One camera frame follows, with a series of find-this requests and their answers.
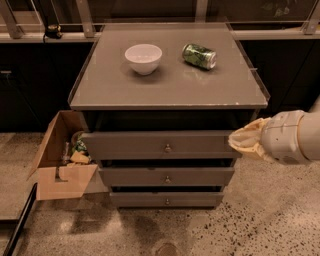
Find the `terrazzo floor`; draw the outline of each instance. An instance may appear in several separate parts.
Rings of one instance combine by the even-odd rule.
[[[0,218],[19,216],[42,137],[0,134]],[[241,158],[235,169],[214,210],[118,210],[106,193],[35,202],[14,255],[320,255],[319,164]]]

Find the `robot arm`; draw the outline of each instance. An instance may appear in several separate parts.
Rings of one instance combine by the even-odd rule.
[[[258,119],[232,133],[229,144],[256,159],[309,164],[320,160],[320,112],[280,112],[269,119]]]

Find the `white bowl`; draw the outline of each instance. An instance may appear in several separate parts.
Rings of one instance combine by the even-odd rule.
[[[130,67],[140,75],[151,74],[159,66],[161,56],[161,49],[152,44],[137,44],[125,52]]]

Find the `cabinet top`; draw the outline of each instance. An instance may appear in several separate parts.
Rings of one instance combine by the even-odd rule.
[[[135,73],[124,56],[136,44],[162,49],[150,75]],[[182,49],[195,43],[217,53],[201,70],[187,64]],[[70,94],[75,110],[257,109],[267,106],[228,27],[222,23],[108,24]]]

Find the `gray drawer cabinet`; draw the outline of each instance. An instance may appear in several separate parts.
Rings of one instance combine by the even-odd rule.
[[[124,58],[136,42],[163,50],[148,76]],[[190,42],[216,49],[214,70],[183,61]],[[217,207],[240,157],[228,136],[267,98],[225,24],[107,24],[69,103],[115,206]]]

